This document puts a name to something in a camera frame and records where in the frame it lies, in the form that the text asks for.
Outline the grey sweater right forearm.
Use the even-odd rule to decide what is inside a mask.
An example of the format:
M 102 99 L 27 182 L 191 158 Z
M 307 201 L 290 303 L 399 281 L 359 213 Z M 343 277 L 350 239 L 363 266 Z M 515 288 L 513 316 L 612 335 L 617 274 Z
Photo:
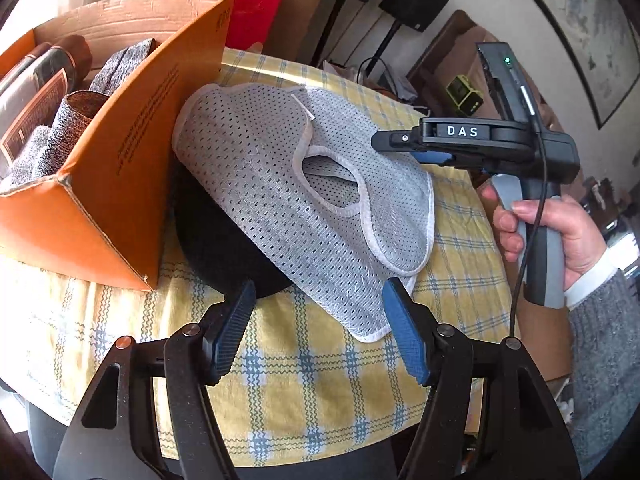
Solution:
M 607 250 L 565 292 L 573 334 L 572 440 L 590 474 L 639 406 L 639 304 Z

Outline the person's right hand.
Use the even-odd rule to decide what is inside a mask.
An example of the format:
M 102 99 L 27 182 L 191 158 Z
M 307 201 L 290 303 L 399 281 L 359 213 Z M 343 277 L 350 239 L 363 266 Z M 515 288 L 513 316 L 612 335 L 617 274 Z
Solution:
M 497 192 L 491 184 L 480 187 L 480 196 L 494 206 L 491 221 L 503 259 L 514 266 L 525 247 L 523 237 L 518 235 L 518 222 L 534 223 L 538 200 L 516 200 L 512 210 L 505 210 L 499 205 Z M 585 292 L 589 295 L 616 273 L 602 234 L 574 198 L 563 195 L 559 200 L 547 200 L 540 225 L 561 235 L 564 289 L 568 294 L 579 296 Z

